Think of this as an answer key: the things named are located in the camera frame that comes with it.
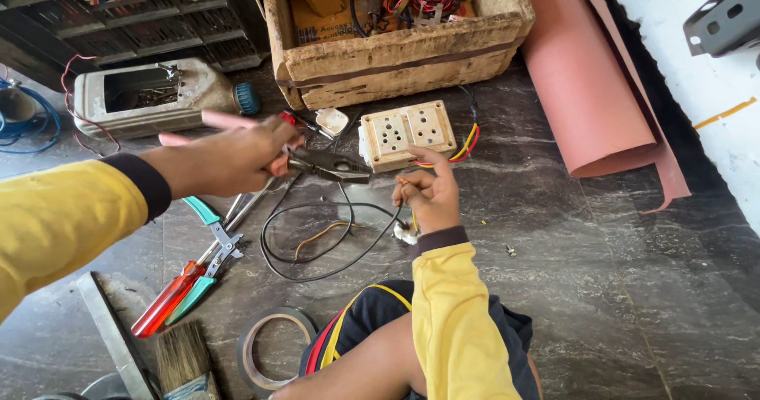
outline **insulation tape roll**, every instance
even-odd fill
[[[253,343],[256,339],[256,335],[266,323],[276,318],[285,318],[296,323],[301,331],[303,331],[307,344],[312,343],[312,338],[317,333],[312,320],[295,308],[274,307],[260,312],[252,318],[238,341],[238,370],[240,371],[240,376],[245,380],[245,385],[248,385],[256,395],[263,398],[268,397],[272,391],[287,385],[290,381],[296,378],[296,376],[293,376],[284,381],[269,379],[262,375],[253,363]]]

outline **teal-handled wire stripper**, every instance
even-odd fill
[[[222,227],[222,216],[211,205],[198,197],[188,197],[182,200],[195,210],[195,213],[201,217],[203,223],[211,229],[211,232],[214,233],[214,237],[216,237],[221,246],[221,250],[218,251],[214,259],[211,260],[211,263],[208,264],[206,272],[195,280],[190,291],[187,292],[182,301],[177,304],[172,313],[163,321],[163,324],[167,326],[184,316],[206,294],[208,289],[217,282],[217,271],[228,262],[230,256],[236,259],[240,259],[243,256],[242,252],[237,249],[242,234],[237,234],[233,237],[227,235],[227,232]]]

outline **person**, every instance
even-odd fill
[[[260,190],[263,168],[297,134],[275,117],[215,126],[228,129],[194,141],[164,134],[172,146],[0,181],[0,322],[172,200]],[[530,318],[489,297],[478,278],[451,166],[437,152],[410,152],[435,171],[398,176],[392,195],[412,207],[423,234],[413,282],[362,290],[306,349],[301,377],[271,398],[540,398]]]

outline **pink paper roll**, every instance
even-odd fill
[[[691,195],[604,0],[530,2],[536,23],[521,49],[570,175],[654,163],[657,210]]]

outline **marble floor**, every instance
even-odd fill
[[[233,76],[254,84],[264,101],[262,115],[284,107],[271,65]],[[570,177],[519,57],[503,75],[474,88],[480,142],[454,171],[462,219],[489,290],[534,318],[531,350],[546,398],[760,398],[760,240],[669,95],[656,86],[650,90],[694,195],[660,213],[641,214],[662,201],[654,168],[595,179]],[[456,89],[382,100],[372,112],[433,99],[445,101],[457,135],[469,132],[469,103]],[[361,108],[345,112],[350,116]],[[71,138],[70,125],[64,137],[39,155],[0,156],[0,178],[93,157]],[[155,137],[128,141],[124,151],[157,144]],[[351,133],[340,149],[355,153],[356,146],[356,133]],[[109,145],[101,147],[108,152]],[[392,180],[392,173],[378,175],[372,184],[347,192],[354,201],[390,208]],[[324,325],[363,286],[411,278],[407,247],[390,236],[329,280],[292,284],[272,274],[256,239],[283,190],[276,184],[252,212],[239,230],[251,240],[245,258],[192,312],[205,327],[225,398],[252,397],[239,377],[235,354],[240,332],[257,312],[299,307]],[[286,205],[320,197],[340,199],[335,185],[306,179]],[[221,210],[231,202],[209,200]],[[282,253],[292,252],[295,227],[302,227],[297,236],[306,238],[324,229],[328,219],[343,216],[338,213],[315,219],[308,211],[295,211],[274,224],[269,242]],[[366,229],[294,274],[335,268],[366,246],[386,220],[368,210],[357,216]],[[130,326],[161,286],[212,240],[190,208],[175,202],[155,223],[76,274],[24,299],[0,326],[0,397],[78,392],[114,371],[75,286],[83,272],[100,273],[122,322]],[[517,256],[509,256],[507,245]],[[154,340],[139,341],[138,347],[155,368]],[[258,360],[268,376],[284,377],[296,372],[303,347],[294,327],[273,323],[262,333]]]

